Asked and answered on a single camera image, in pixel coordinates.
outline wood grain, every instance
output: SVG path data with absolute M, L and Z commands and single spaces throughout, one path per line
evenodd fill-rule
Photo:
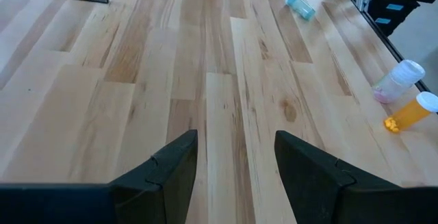
M 188 129 L 186 223 L 294 223 L 282 129 L 401 186 L 438 185 L 438 116 L 400 134 L 397 62 L 351 0 L 0 0 L 0 181 L 109 182 Z

